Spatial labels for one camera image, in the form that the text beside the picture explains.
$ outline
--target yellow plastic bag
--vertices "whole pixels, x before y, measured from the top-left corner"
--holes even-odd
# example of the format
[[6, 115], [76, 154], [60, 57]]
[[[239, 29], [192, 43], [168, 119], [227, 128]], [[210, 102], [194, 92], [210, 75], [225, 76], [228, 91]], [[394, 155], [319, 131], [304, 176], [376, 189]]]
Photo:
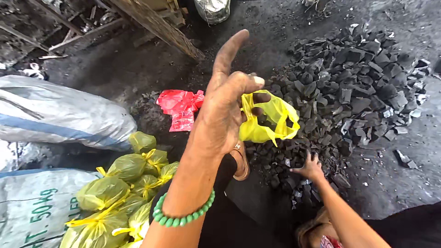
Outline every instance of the yellow plastic bag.
[[135, 153], [148, 153], [156, 147], [156, 138], [143, 132], [134, 132], [129, 135], [129, 142]]
[[83, 219], [66, 223], [69, 228], [64, 234], [60, 248], [116, 248], [126, 242], [127, 233], [112, 235], [112, 230], [128, 227], [128, 217], [114, 206]]
[[118, 207], [118, 211], [125, 212], [128, 217], [132, 216], [142, 205], [148, 203], [144, 198], [138, 195], [130, 194], [121, 206]]
[[121, 156], [112, 163], [107, 173], [103, 167], [98, 167], [97, 171], [105, 177], [116, 176], [123, 181], [137, 179], [144, 173], [146, 159], [140, 154], [127, 154]]
[[158, 177], [158, 185], [163, 185], [168, 182], [176, 173], [178, 169], [179, 162], [174, 162], [169, 165], [162, 167], [161, 173]]
[[163, 150], [152, 149], [148, 153], [142, 154], [147, 160], [147, 174], [159, 176], [161, 168], [168, 165], [167, 152]]
[[118, 228], [112, 231], [112, 235], [119, 235], [121, 233], [129, 233], [136, 241], [143, 240], [146, 236], [147, 230], [149, 229], [149, 214], [152, 202], [145, 204], [140, 207], [129, 218], [129, 228]]
[[[299, 117], [295, 109], [287, 102], [279, 97], [274, 96], [267, 90], [258, 90], [254, 93], [267, 93], [271, 95], [271, 100], [264, 103], [253, 102], [253, 94], [242, 95], [242, 109], [247, 116], [247, 121], [240, 125], [239, 139], [242, 141], [251, 140], [255, 143], [263, 143], [272, 140], [276, 144], [276, 138], [292, 139], [300, 129]], [[273, 132], [269, 127], [260, 126], [257, 117], [251, 113], [252, 108], [259, 107], [263, 109], [263, 114], [267, 116], [267, 120], [276, 124], [276, 130]], [[292, 127], [286, 125], [286, 119], [289, 118], [293, 122]]]
[[142, 244], [142, 240], [127, 243], [127, 244], [121, 246], [120, 248], [139, 248], [141, 246], [141, 244]]
[[142, 175], [139, 181], [134, 183], [132, 193], [142, 196], [147, 201], [151, 201], [158, 193], [158, 179], [152, 175]]
[[80, 208], [97, 211], [110, 207], [128, 196], [130, 187], [117, 177], [103, 177], [84, 185], [76, 194]]

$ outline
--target black pants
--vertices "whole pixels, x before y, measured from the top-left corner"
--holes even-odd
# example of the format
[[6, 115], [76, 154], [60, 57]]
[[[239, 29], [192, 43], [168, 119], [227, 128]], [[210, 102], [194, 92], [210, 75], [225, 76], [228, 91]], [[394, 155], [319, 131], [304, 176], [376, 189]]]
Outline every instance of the black pants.
[[[216, 198], [207, 211], [199, 239], [200, 248], [281, 248], [284, 247], [269, 230], [246, 216], [225, 194], [228, 183], [237, 170], [234, 158], [222, 159], [214, 182]], [[155, 196], [152, 206], [170, 187], [166, 183]], [[153, 207], [150, 223], [153, 221]], [[392, 248], [441, 247], [441, 202], [406, 209], [382, 220], [366, 222]]]

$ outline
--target dirty hand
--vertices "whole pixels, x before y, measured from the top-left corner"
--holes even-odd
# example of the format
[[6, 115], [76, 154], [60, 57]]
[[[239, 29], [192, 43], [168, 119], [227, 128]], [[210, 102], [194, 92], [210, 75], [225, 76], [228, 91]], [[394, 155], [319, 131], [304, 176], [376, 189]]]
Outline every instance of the dirty hand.
[[217, 53], [204, 104], [193, 125], [186, 150], [194, 150], [201, 156], [222, 158], [237, 144], [239, 126], [244, 121], [240, 111], [241, 96], [259, 90], [265, 84], [264, 79], [240, 71], [230, 75], [231, 62], [248, 37], [248, 30], [236, 33]]
[[325, 174], [321, 169], [321, 162], [318, 160], [318, 154], [316, 153], [312, 159], [309, 150], [306, 151], [305, 165], [300, 169], [290, 169], [290, 171], [299, 173], [313, 182], [325, 178]]

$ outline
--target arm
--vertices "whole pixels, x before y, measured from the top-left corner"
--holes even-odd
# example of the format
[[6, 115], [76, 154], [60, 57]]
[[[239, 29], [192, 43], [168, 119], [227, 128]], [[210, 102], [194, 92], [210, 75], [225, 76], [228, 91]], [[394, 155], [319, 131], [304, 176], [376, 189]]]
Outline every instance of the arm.
[[[204, 104], [164, 200], [162, 211], [166, 216], [184, 217], [208, 200], [219, 164], [239, 138], [242, 123], [240, 97], [261, 89], [265, 84], [262, 78], [241, 72], [229, 75], [231, 62], [248, 36], [247, 30], [238, 32], [216, 56]], [[168, 228], [153, 221], [141, 248], [196, 248], [204, 218], [205, 215], [183, 227]]]
[[312, 160], [308, 151], [304, 167], [291, 171], [311, 179], [317, 186], [344, 248], [390, 248], [386, 241], [332, 189], [323, 174], [317, 154]]

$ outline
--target sandal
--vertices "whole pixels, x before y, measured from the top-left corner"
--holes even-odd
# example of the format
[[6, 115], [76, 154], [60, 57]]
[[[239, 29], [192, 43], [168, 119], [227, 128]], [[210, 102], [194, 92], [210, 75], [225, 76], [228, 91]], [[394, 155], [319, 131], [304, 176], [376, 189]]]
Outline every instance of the sandal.
[[243, 165], [245, 167], [245, 172], [243, 173], [243, 175], [240, 176], [234, 175], [233, 178], [236, 179], [237, 181], [243, 181], [247, 179], [248, 176], [250, 175], [250, 165], [248, 164], [247, 155], [245, 154], [245, 145], [243, 144], [242, 141], [239, 141], [234, 147], [233, 151], [234, 150], [237, 151], [242, 157]]

